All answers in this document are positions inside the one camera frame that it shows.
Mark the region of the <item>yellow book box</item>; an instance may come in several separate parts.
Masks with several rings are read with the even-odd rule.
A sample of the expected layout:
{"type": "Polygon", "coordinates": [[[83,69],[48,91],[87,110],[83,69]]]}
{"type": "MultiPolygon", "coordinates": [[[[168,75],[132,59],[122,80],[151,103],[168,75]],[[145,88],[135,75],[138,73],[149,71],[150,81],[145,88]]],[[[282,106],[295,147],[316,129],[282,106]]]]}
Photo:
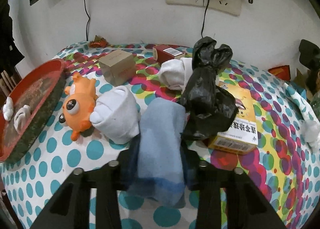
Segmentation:
{"type": "Polygon", "coordinates": [[[247,154],[258,145],[258,130],[251,93],[248,89],[225,82],[220,82],[219,86],[235,97],[238,113],[230,128],[219,132],[208,142],[208,147],[236,154],[247,154]]]}

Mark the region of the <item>orange toy animal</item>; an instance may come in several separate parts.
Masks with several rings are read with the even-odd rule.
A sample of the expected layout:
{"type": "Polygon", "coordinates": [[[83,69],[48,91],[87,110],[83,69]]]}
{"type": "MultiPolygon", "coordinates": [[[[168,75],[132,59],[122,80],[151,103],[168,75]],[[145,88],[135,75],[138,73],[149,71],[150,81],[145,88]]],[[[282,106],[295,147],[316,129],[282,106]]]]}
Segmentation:
{"type": "Polygon", "coordinates": [[[67,98],[62,105],[59,123],[71,130],[71,140],[77,141],[81,133],[92,127],[90,115],[93,112],[98,96],[96,79],[83,77],[79,72],[72,74],[73,83],[64,90],[67,98]]]}

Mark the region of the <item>light blue sock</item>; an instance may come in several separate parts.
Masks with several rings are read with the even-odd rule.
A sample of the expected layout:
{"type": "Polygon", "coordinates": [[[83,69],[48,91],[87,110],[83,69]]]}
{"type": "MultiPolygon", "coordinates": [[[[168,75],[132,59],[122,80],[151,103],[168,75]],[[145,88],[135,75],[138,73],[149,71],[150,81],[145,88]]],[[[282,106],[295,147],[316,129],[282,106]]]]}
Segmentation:
{"type": "Polygon", "coordinates": [[[167,207],[185,205],[181,133],[185,108],[163,98],[154,99],[142,114],[137,165],[128,193],[167,207]]]}

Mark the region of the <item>white sock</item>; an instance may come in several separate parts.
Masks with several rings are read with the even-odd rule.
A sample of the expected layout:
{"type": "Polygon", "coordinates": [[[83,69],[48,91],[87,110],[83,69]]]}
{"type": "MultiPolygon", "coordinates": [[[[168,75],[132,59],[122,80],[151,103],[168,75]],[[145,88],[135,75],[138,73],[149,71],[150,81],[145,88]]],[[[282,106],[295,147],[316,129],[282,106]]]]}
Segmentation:
{"type": "Polygon", "coordinates": [[[114,87],[99,96],[89,120],[116,144],[125,144],[139,134],[136,99],[125,86],[114,87]]]}
{"type": "Polygon", "coordinates": [[[181,57],[162,63],[158,78],[168,89],[183,92],[192,73],[192,58],[181,57]]]}

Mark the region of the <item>tan cardboard box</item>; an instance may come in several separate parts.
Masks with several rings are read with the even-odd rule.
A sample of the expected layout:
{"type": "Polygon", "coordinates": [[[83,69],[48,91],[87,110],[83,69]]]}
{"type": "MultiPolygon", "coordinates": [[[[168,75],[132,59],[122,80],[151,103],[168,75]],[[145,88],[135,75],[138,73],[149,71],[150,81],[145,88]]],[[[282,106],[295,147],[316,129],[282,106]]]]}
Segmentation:
{"type": "Polygon", "coordinates": [[[101,57],[99,66],[105,80],[113,86],[121,86],[136,74],[132,53],[115,50],[101,57]]]}

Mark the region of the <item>white crumpled tissue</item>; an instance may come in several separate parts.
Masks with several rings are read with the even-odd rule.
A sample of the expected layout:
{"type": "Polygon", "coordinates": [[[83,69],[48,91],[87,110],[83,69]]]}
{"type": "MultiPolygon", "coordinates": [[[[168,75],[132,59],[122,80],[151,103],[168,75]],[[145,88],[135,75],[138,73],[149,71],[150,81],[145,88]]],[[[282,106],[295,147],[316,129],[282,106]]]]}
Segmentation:
{"type": "Polygon", "coordinates": [[[319,121],[299,121],[300,133],[313,153],[319,151],[319,121]]]}

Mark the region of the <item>red round tray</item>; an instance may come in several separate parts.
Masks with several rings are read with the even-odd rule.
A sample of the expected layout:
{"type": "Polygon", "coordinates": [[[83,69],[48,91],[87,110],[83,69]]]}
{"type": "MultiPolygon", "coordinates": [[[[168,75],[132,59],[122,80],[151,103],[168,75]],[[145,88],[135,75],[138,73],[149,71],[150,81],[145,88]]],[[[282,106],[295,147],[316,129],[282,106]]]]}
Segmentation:
{"type": "Polygon", "coordinates": [[[65,63],[50,60],[31,71],[7,98],[11,118],[1,110],[1,162],[16,163],[51,117],[65,87],[65,63]]]}

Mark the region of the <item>colourful dotted tablecloth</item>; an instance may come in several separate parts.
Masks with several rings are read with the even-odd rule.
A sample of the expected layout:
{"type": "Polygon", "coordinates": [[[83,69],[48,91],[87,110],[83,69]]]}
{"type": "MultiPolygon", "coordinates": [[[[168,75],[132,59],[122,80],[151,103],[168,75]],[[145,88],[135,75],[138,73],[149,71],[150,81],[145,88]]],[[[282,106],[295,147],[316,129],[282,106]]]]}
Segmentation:
{"type": "MultiPolygon", "coordinates": [[[[68,46],[58,58],[96,80],[98,94],[112,86],[102,76],[98,56],[116,49],[134,55],[137,74],[126,86],[145,111],[155,98],[177,100],[178,92],[159,82],[159,64],[152,58],[151,44],[119,44],[90,48],[88,42],[68,46]]],[[[242,168],[260,188],[287,228],[302,228],[319,202],[319,154],[304,141],[299,122],[312,117],[305,100],[291,86],[253,65],[231,60],[221,81],[248,89],[258,128],[258,146],[246,155],[207,148],[201,142],[189,147],[217,168],[242,168]]],[[[71,140],[72,131],[61,126],[59,101],[43,131],[21,160],[1,164],[1,179],[22,226],[29,228],[55,191],[75,167],[99,168],[115,159],[125,145],[117,145],[98,131],[71,140]]]]}

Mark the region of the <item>red packet at right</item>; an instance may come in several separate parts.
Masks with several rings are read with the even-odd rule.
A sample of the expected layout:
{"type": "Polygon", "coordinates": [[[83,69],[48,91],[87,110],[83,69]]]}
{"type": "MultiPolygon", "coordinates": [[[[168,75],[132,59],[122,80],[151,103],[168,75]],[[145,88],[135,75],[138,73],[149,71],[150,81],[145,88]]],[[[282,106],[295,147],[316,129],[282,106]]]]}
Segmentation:
{"type": "Polygon", "coordinates": [[[291,72],[290,72],[289,65],[274,67],[274,68],[269,69],[268,72],[283,81],[290,81],[291,80],[291,72]]]}

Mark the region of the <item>red candy wrapper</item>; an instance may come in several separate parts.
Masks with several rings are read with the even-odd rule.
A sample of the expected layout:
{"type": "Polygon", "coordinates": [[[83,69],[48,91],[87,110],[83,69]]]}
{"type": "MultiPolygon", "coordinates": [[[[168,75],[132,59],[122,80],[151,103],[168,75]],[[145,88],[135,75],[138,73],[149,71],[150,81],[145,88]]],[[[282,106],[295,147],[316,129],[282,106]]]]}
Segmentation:
{"type": "Polygon", "coordinates": [[[89,43],[89,46],[91,48],[105,48],[105,47],[107,47],[107,45],[108,45],[107,40],[101,36],[98,36],[98,35],[95,35],[94,40],[92,40],[89,43]]]}

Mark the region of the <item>dark red barcode box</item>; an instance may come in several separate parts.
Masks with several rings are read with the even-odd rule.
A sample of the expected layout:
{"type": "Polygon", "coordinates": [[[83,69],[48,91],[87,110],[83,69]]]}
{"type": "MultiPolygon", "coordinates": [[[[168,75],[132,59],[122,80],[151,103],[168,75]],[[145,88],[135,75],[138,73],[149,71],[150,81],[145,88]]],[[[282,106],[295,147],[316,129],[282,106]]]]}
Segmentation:
{"type": "Polygon", "coordinates": [[[177,48],[178,46],[165,44],[154,46],[152,51],[153,59],[162,64],[172,59],[179,60],[180,58],[185,57],[186,53],[178,50],[177,48]]]}

